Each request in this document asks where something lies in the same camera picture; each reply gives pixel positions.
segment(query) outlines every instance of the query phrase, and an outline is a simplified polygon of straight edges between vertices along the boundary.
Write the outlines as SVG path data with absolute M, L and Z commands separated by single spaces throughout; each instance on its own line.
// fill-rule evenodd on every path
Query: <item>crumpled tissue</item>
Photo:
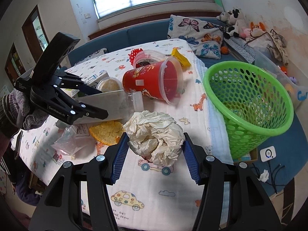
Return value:
M 135 112 L 123 127 L 131 150 L 154 165 L 169 167 L 182 152 L 183 129 L 166 113 Z
M 260 178 L 258 178 L 259 181 L 266 182 L 269 179 L 269 172 L 265 169 L 262 174 L 260 174 Z

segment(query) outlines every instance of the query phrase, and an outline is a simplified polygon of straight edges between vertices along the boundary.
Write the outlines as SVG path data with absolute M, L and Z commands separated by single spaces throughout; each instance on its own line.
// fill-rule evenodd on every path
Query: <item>green laundry basket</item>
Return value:
M 270 136 L 286 132 L 294 116 L 285 88 L 264 70 L 240 61 L 224 61 L 205 72 L 207 96 L 223 114 L 233 159 Z

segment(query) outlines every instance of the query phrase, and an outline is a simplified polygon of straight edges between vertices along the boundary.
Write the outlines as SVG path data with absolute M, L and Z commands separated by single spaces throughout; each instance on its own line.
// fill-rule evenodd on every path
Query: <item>tablecloth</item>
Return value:
M 209 112 L 214 111 L 212 122 L 219 122 L 216 119 L 220 116 L 209 104 L 201 82 L 202 77 L 195 68 L 198 59 L 186 41 L 170 39 L 141 44 L 102 55 L 66 71 L 81 76 L 83 80 L 107 71 L 109 76 L 121 81 L 124 73 L 132 69 L 128 58 L 132 49 L 153 49 L 171 54 L 174 47 L 192 65 L 183 73 L 184 89 L 181 100 L 177 107 L 173 107 L 165 102 L 144 97 L 144 109 L 170 114 L 183 130 L 188 132 L 194 144 L 202 146 L 208 154 L 213 154 L 222 162 L 230 163 L 232 160 L 228 143 L 224 144 L 227 147 L 224 150 L 213 146 L 212 138 L 223 139 L 222 136 L 225 137 L 227 133 L 224 122 L 218 124 L 219 126 L 216 124 L 212 129 Z M 50 116 L 42 127 L 25 131 L 20 148 L 20 156 L 25 164 L 47 185 L 64 161 L 70 160 L 74 164 L 88 162 L 107 149 L 107 146 L 97 143 L 96 146 L 81 149 L 71 157 L 59 155 L 50 146 L 58 138 L 56 121 Z M 88 126 L 84 124 L 81 128 L 87 135 Z M 146 163 L 131 150 L 127 153 L 120 179 L 114 186 L 107 188 L 118 226 L 152 231 L 191 229 L 203 192 L 203 186 L 197 186 L 191 179 L 183 155 L 174 166 L 161 168 Z M 85 182 L 82 182 L 81 197 L 83 211 L 90 214 Z

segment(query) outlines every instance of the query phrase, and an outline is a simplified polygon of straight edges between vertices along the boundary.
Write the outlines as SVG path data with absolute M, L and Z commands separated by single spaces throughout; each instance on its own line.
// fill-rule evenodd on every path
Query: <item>red mesh toy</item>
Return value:
M 133 50 L 131 51 L 131 53 L 128 54 L 128 56 L 129 56 L 129 61 L 131 62 L 131 65 L 133 65 L 134 59 L 135 59 L 136 55 L 137 55 L 139 52 L 141 52 L 141 51 L 143 51 L 143 49 L 133 49 Z

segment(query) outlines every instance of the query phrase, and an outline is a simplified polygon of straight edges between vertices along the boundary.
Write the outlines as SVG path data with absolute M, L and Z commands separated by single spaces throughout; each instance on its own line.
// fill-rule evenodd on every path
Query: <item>sofa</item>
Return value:
M 225 24 L 216 18 L 198 18 L 214 24 L 225 26 Z M 169 19 L 151 21 L 144 24 L 137 24 L 127 28 L 123 28 L 109 34 L 95 38 L 86 44 L 74 49 L 68 54 L 70 64 L 73 66 L 78 61 L 83 60 L 87 56 L 93 54 L 102 48 L 107 48 L 108 52 L 117 51 L 119 49 L 128 48 L 138 44 L 152 41 L 161 41 L 167 39 Z M 215 63 L 227 60 L 237 60 L 233 55 L 221 55 L 220 60 L 200 58 L 206 67 L 210 67 Z

